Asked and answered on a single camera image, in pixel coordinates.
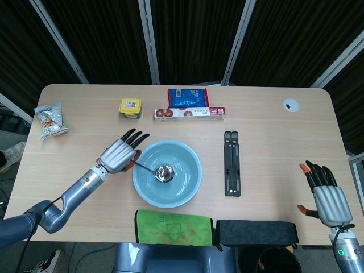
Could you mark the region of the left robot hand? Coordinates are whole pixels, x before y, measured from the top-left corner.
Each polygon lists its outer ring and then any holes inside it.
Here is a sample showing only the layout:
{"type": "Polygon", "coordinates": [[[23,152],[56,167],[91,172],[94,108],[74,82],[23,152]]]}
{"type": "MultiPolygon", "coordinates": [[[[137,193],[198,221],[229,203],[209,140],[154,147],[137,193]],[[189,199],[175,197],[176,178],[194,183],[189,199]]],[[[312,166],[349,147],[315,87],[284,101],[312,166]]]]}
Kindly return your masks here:
{"type": "Polygon", "coordinates": [[[109,174],[128,171],[142,154],[142,150],[137,147],[149,136],[149,133],[143,134],[136,128],[130,129],[104,150],[96,160],[97,165],[109,174]]]}

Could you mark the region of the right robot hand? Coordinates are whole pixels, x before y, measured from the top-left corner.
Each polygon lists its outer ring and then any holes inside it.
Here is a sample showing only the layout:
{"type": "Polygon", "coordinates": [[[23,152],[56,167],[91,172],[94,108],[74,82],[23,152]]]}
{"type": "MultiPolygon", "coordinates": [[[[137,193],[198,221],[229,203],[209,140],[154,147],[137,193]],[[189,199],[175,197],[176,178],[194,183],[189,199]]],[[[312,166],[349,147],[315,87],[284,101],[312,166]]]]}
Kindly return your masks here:
{"type": "Polygon", "coordinates": [[[305,216],[319,219],[329,228],[350,224],[353,216],[349,204],[332,171],[308,160],[299,166],[313,194],[316,210],[309,210],[303,205],[298,205],[298,210],[305,216]]]}

